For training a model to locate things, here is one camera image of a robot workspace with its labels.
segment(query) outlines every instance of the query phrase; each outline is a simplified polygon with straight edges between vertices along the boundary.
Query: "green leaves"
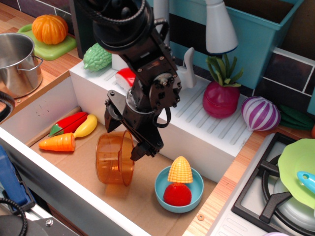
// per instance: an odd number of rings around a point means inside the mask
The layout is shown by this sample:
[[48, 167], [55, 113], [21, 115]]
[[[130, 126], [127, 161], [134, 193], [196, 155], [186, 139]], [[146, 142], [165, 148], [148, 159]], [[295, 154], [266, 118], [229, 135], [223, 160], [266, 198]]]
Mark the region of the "green leaves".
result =
[[227, 54], [223, 55], [223, 59], [214, 57], [207, 57], [206, 62], [213, 79], [223, 87], [239, 87], [240, 84], [236, 83], [239, 78], [243, 75], [243, 68], [236, 75], [232, 76], [235, 69], [237, 58], [234, 57], [232, 65], [230, 66]]

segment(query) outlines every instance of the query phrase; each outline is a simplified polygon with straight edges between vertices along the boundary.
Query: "orange plastic cup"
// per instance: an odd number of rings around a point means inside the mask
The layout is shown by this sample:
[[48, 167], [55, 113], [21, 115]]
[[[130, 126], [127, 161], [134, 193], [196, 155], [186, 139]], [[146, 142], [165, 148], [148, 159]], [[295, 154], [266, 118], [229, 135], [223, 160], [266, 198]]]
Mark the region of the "orange plastic cup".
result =
[[133, 139], [129, 131], [113, 131], [100, 136], [96, 145], [95, 167], [98, 179], [105, 184], [131, 183], [134, 161]]

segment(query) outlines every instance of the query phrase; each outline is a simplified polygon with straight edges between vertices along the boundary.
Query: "purple striped toy onion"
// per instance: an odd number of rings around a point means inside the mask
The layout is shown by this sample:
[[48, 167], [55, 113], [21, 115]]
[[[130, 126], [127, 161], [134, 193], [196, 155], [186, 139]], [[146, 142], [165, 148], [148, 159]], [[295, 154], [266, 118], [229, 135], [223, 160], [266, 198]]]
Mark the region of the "purple striped toy onion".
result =
[[245, 99], [241, 111], [249, 131], [274, 129], [281, 120], [277, 107], [263, 97], [249, 97]]

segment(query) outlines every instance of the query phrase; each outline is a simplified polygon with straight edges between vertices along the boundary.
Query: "black stove grate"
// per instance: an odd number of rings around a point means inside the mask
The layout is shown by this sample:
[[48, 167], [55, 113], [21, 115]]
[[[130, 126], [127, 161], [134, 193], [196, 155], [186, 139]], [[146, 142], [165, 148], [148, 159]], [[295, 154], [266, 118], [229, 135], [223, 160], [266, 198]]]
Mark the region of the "black stove grate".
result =
[[[269, 189], [268, 189], [268, 177], [269, 175], [279, 177], [279, 168], [276, 165], [278, 163], [278, 159], [280, 156], [275, 157], [271, 161], [267, 161], [267, 157], [269, 153], [271, 152], [273, 146], [276, 142], [283, 143], [285, 145], [289, 145], [294, 143], [296, 140], [281, 134], [276, 133], [271, 140], [270, 144], [268, 145], [266, 151], [264, 152], [261, 160], [259, 161], [258, 165], [256, 166], [255, 170], [253, 171], [251, 177], [249, 178], [248, 182], [244, 186], [242, 192], [240, 193], [239, 197], [237, 198], [235, 204], [232, 207], [232, 212], [235, 214], [243, 217], [247, 221], [251, 222], [252, 224], [260, 227], [266, 232], [281, 232], [287, 235], [293, 236], [290, 232], [286, 231], [285, 229], [281, 228], [280, 226], [274, 224], [271, 222], [271, 217], [273, 215], [277, 216], [283, 223], [288, 225], [290, 228], [295, 230], [296, 232], [305, 235], [305, 236], [315, 236], [315, 232], [311, 232], [308, 230], [305, 230], [298, 225], [291, 222], [289, 219], [287, 219], [280, 210], [277, 209], [277, 206], [279, 206], [284, 201], [287, 201], [292, 197], [292, 195], [289, 192], [286, 193], [279, 193], [279, 194], [272, 194], [270, 195]], [[246, 193], [248, 192], [251, 184], [253, 183], [254, 179], [256, 177], [262, 177], [262, 190], [264, 192], [264, 198], [267, 202], [264, 211], [261, 213], [261, 215], [258, 215], [251, 210], [247, 209], [243, 205], [241, 205], [242, 200], [244, 199]]]

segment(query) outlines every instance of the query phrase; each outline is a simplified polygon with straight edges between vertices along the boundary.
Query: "toy orange pumpkin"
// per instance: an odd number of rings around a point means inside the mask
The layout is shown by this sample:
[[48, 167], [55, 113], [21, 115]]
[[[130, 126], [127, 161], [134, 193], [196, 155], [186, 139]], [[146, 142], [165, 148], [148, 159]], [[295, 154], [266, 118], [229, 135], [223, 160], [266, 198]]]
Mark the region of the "toy orange pumpkin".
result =
[[42, 15], [37, 17], [31, 29], [35, 38], [46, 44], [61, 43], [68, 34], [66, 21], [56, 15]]

